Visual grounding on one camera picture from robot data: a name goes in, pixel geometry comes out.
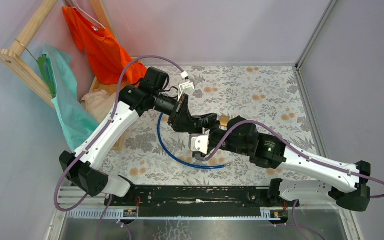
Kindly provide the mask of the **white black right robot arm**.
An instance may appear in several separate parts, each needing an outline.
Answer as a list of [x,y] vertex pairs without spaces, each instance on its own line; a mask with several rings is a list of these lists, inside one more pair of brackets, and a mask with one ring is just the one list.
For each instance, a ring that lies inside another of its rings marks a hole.
[[208,135],[208,150],[219,150],[247,156],[260,168],[297,172],[312,180],[292,183],[275,180],[267,191],[267,201],[279,206],[284,201],[325,200],[354,212],[367,210],[371,189],[367,185],[371,164],[366,161],[343,163],[305,151],[281,138],[274,131],[259,133],[257,122],[236,117],[226,129],[212,128]]

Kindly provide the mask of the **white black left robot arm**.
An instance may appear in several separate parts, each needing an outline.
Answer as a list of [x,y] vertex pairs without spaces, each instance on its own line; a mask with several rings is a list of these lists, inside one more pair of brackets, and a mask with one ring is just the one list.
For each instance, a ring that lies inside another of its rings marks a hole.
[[217,114],[191,115],[189,98],[180,94],[176,99],[163,94],[169,75],[150,67],[139,85],[127,85],[118,95],[114,106],[92,135],[74,152],[63,151],[59,157],[66,178],[87,195],[115,195],[124,206],[132,204],[135,192],[128,180],[99,171],[107,154],[123,133],[145,112],[155,110],[168,117],[168,125],[177,133],[192,138],[220,127]]

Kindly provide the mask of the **brass padlock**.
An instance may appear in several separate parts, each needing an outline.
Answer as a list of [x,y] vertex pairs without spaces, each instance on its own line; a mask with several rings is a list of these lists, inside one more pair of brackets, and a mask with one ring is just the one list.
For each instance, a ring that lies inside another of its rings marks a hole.
[[228,115],[221,115],[219,118],[219,123],[222,127],[227,127],[230,121],[230,117]]

